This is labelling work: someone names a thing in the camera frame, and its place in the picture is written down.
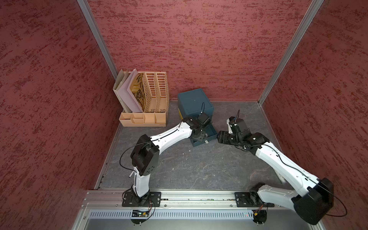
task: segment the red textured wall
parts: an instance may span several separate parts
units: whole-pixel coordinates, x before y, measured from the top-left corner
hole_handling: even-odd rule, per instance
[[[118,126],[75,0],[0,3],[0,229],[70,229]]]
[[[347,217],[368,229],[368,2],[325,0],[263,104],[286,155],[329,178]],[[343,214],[339,201],[330,214]]]
[[[311,0],[89,0],[118,69],[168,71],[170,97],[259,99]]]

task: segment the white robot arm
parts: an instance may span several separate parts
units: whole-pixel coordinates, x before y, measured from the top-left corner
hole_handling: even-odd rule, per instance
[[[158,146],[159,155],[168,147],[172,146],[173,144],[181,141],[182,139],[190,137],[192,134],[192,130],[190,126],[186,122],[181,122],[179,125],[171,128],[159,135],[151,136],[150,139],[154,140],[152,143]],[[151,165],[148,168],[148,172],[151,171],[156,166]],[[133,191],[136,193],[137,196],[142,197],[149,191],[149,178],[150,174],[146,176],[141,176],[139,174],[138,168],[134,167],[134,184],[133,184]]]
[[[157,167],[158,156],[165,149],[185,138],[202,141],[206,134],[204,129],[210,123],[209,117],[202,113],[198,118],[184,118],[179,125],[159,135],[141,136],[131,154],[134,193],[143,197],[149,192],[150,173]],[[252,134],[242,119],[230,117],[227,124],[229,131],[220,131],[217,135],[219,143],[250,151],[280,173],[294,188],[286,190],[258,183],[250,189],[247,203],[254,206],[263,203],[280,205],[296,211],[306,222],[317,224],[333,206],[333,184],[298,166],[262,134]]]
[[[211,124],[207,114],[198,117],[186,117],[179,125],[159,135],[148,137],[142,135],[134,148],[131,158],[134,166],[133,191],[142,197],[149,191],[149,178],[152,170],[157,167],[159,155],[168,147],[185,138],[202,141],[206,136],[204,129]]]

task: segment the metal corner post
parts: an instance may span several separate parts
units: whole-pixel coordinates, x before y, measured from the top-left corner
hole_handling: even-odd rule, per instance
[[[298,46],[299,42],[301,41],[302,37],[304,36],[305,32],[307,31],[309,25],[311,24],[314,16],[318,12],[319,8],[321,7],[324,0],[312,0],[311,5],[307,9],[303,19],[300,22],[293,38],[291,39],[288,47],[284,55],[282,56],[279,65],[276,67],[274,73],[271,76],[266,88],[263,90],[262,95],[260,96],[258,103],[260,105],[266,100],[266,97],[270,93],[272,87],[274,86],[275,82],[277,81],[278,77],[280,76],[282,70],[284,69],[285,65],[289,61],[290,57],[292,56],[294,50]]]
[[[114,64],[114,61],[110,55],[110,52],[106,46],[106,43],[105,43],[105,40],[103,39],[101,33],[100,33],[100,30],[98,29],[98,26],[97,26],[97,23],[95,21],[95,18],[93,17],[93,14],[92,14],[92,11],[88,5],[88,2],[87,0],[77,0],[83,14],[84,14],[84,17],[86,18],[87,20],[87,23],[96,39],[96,42],[98,44],[98,46],[100,47],[101,49],[101,52],[107,62],[107,65],[109,66],[110,68],[110,71],[113,75],[113,77],[116,79],[117,77],[117,69],[116,69],[116,66]]]
[[[95,184],[95,187],[94,187],[95,190],[100,188],[100,184],[102,183],[103,176],[107,173],[107,169],[109,168],[110,161],[111,161],[111,159],[114,155],[114,151],[115,151],[116,145],[119,141],[119,135],[120,135],[122,129],[123,129],[123,126],[122,126],[121,123],[119,123],[118,128],[117,128],[116,133],[115,133],[115,136],[114,136],[114,139],[113,139],[113,141],[110,145],[110,149],[109,149],[109,151],[107,153],[107,156],[105,158],[105,162],[103,163],[103,166],[101,168],[101,172],[100,172],[100,174],[97,178],[97,181],[96,181],[96,184]]]

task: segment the gray floor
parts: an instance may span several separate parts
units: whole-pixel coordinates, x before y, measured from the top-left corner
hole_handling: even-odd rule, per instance
[[[217,131],[227,130],[226,120],[236,116],[240,109],[239,117],[245,120],[251,132],[260,132],[271,138],[257,103],[213,102],[213,105],[212,124]],[[131,171],[119,165],[120,155],[135,145],[141,135],[162,133],[179,122],[177,102],[170,101],[167,127],[124,127],[100,187],[131,187],[133,177],[128,177]],[[121,162],[132,168],[130,153],[128,150]],[[159,166],[151,174],[149,186],[151,189],[248,190],[258,182],[273,186],[281,184],[274,170],[249,152],[219,144],[217,140],[194,148],[189,139],[184,139],[160,155]]]

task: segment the blue box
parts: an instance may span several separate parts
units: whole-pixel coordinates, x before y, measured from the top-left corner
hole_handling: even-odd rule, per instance
[[[190,142],[192,143],[193,147],[196,147],[198,145],[202,145],[202,144],[205,144],[206,143],[206,140],[207,141],[212,141],[212,140],[215,140],[217,138],[217,132],[215,130],[215,128],[213,127],[212,124],[210,124],[206,129],[206,134],[208,135],[206,138],[203,138],[203,141],[200,142],[200,141],[196,141],[196,140],[193,140],[193,139],[190,139]]]
[[[208,97],[205,95],[201,88],[194,89],[188,92],[179,93],[178,94],[178,107],[179,107],[179,116],[181,119],[184,117],[198,117],[201,114],[201,109],[203,109],[202,104],[204,103],[204,112],[212,118],[214,107],[212,103],[208,100]],[[190,142],[192,143],[193,147],[198,145],[205,144],[206,140],[211,141],[216,139],[217,132],[213,125],[209,125],[206,129],[207,137],[203,139],[202,142],[200,141],[193,141],[192,139]]]
[[[178,107],[181,119],[187,116],[198,117],[201,114],[202,103],[204,112],[212,118],[213,105],[201,88],[178,94]]]

